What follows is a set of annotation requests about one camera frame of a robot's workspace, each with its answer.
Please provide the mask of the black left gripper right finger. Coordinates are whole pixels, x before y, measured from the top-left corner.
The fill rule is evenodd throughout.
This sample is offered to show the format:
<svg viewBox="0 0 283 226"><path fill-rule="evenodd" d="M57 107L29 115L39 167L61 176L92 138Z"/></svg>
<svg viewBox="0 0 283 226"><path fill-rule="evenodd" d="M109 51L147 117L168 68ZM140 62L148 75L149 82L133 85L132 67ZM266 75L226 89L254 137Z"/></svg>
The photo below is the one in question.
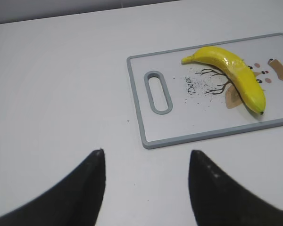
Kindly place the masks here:
<svg viewBox="0 0 283 226"><path fill-rule="evenodd" d="M200 150L191 152L188 189L199 226L283 226L283 210L241 186Z"/></svg>

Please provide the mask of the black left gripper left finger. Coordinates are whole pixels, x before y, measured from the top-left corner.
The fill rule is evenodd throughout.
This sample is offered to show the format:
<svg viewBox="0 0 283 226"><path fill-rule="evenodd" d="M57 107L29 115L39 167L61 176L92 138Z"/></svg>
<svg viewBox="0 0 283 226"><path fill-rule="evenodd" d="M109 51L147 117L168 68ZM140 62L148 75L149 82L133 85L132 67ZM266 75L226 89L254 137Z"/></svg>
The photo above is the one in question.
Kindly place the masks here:
<svg viewBox="0 0 283 226"><path fill-rule="evenodd" d="M94 226L106 188L104 150L29 203L0 217L0 226Z"/></svg>

